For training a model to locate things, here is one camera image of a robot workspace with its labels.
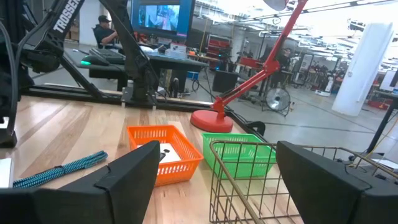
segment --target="blue rope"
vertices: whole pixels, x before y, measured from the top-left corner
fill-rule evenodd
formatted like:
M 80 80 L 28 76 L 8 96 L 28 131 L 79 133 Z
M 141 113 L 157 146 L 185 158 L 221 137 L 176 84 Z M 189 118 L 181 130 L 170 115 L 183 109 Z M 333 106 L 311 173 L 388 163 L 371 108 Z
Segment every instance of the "blue rope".
M 97 152 L 91 156 L 84 157 L 75 162 L 71 162 L 64 166 L 57 166 L 52 169 L 46 170 L 39 174 L 23 178 L 21 180 L 16 180 L 13 183 L 14 188 L 28 188 L 37 187 L 51 181 L 53 179 L 62 177 L 64 175 L 70 174 L 72 172 L 87 169 L 96 165 L 97 163 L 105 160 L 108 157 L 107 153 L 104 151 Z

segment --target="monitor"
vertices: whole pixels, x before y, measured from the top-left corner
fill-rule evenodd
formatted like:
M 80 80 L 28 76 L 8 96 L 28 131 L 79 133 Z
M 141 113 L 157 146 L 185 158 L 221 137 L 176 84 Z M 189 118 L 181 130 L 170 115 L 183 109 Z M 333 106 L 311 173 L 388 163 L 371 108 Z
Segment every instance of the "monitor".
M 195 0 L 134 0 L 131 24 L 138 33 L 186 40 Z

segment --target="cap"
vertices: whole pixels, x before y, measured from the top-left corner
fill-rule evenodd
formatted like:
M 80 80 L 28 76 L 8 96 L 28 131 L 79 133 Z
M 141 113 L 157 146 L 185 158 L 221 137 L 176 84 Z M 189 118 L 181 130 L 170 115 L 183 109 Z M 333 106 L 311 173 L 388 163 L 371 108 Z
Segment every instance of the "cap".
M 106 16 L 98 16 L 98 22 L 111 22 Z

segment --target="lamp head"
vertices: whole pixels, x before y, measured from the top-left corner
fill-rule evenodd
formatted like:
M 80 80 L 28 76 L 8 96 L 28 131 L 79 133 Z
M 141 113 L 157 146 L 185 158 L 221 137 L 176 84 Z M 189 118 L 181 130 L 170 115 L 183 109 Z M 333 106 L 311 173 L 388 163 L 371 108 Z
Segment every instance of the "lamp head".
M 263 0 L 269 7 L 276 11 L 282 11 L 285 9 L 289 0 Z

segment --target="white pillar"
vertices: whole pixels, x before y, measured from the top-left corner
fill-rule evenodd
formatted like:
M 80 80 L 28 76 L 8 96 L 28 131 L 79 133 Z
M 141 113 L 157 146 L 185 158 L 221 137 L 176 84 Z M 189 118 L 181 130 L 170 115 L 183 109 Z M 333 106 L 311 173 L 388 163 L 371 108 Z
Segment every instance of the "white pillar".
M 93 28 L 98 24 L 98 16 L 102 15 L 101 11 L 101 3 L 98 0 L 86 0 L 83 3 L 79 18 L 79 43 L 97 45 Z
M 366 24 L 332 110 L 359 115 L 393 34 L 392 23 Z
M 234 35 L 232 37 L 232 50 L 231 50 L 231 61 L 235 62 L 238 59 L 238 52 L 242 49 L 244 41 L 244 30 L 239 27 L 234 27 Z

